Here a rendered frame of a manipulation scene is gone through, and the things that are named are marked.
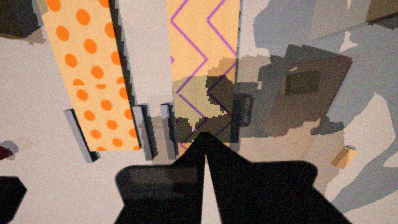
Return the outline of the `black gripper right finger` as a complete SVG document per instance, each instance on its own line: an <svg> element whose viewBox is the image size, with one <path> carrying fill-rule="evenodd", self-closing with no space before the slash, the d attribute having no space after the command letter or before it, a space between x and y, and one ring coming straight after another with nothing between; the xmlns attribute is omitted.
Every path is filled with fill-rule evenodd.
<svg viewBox="0 0 398 224"><path fill-rule="evenodd" d="M310 162L252 162L234 152L210 132L206 136L206 157L218 204L221 224L241 224L247 192L253 184L309 182L318 169Z"/></svg>

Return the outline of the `orange polka-dot strip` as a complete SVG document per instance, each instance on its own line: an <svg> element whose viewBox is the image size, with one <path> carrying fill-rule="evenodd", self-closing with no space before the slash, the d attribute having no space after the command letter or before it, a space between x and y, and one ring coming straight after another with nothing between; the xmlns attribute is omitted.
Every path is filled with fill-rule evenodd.
<svg viewBox="0 0 398 224"><path fill-rule="evenodd" d="M141 150L112 0L36 0L90 151Z"/></svg>

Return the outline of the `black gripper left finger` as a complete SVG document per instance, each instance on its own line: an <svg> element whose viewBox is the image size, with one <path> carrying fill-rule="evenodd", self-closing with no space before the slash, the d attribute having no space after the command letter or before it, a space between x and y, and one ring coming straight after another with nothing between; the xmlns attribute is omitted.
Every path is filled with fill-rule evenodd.
<svg viewBox="0 0 398 224"><path fill-rule="evenodd" d="M128 199L189 201L190 224L201 224L206 157L206 136L200 132L171 165L130 165L118 171L115 182L125 205Z"/></svg>

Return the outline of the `orange strip with purple zigzag pattern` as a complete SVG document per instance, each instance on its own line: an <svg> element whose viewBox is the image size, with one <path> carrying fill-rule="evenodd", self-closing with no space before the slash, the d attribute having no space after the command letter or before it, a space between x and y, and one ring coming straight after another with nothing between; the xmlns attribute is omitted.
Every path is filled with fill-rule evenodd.
<svg viewBox="0 0 398 224"><path fill-rule="evenodd" d="M179 157L200 132L230 146L240 0L166 0Z"/></svg>

